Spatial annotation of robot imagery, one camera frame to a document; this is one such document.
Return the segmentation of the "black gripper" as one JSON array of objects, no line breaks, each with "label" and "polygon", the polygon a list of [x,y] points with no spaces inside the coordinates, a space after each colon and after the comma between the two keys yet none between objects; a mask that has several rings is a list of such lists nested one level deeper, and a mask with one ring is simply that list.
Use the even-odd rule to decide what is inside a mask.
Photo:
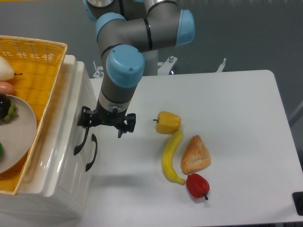
[{"label": "black gripper", "polygon": [[84,128],[86,133],[90,127],[99,125],[114,126],[118,129],[118,138],[121,138],[125,133],[132,133],[136,124],[136,114],[126,114],[123,112],[110,112],[101,106],[97,106],[95,110],[91,110],[87,106],[82,106],[78,115],[77,125]]}]

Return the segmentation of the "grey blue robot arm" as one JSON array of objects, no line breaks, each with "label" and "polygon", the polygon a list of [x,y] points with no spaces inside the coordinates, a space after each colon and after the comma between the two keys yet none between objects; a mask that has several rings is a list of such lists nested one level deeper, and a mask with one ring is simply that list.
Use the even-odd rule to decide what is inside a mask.
[{"label": "grey blue robot arm", "polygon": [[136,115],[127,109],[145,68],[144,52],[188,44],[195,37],[189,10],[174,0],[86,0],[104,70],[96,108],[84,106],[77,124],[113,126],[133,132]]}]

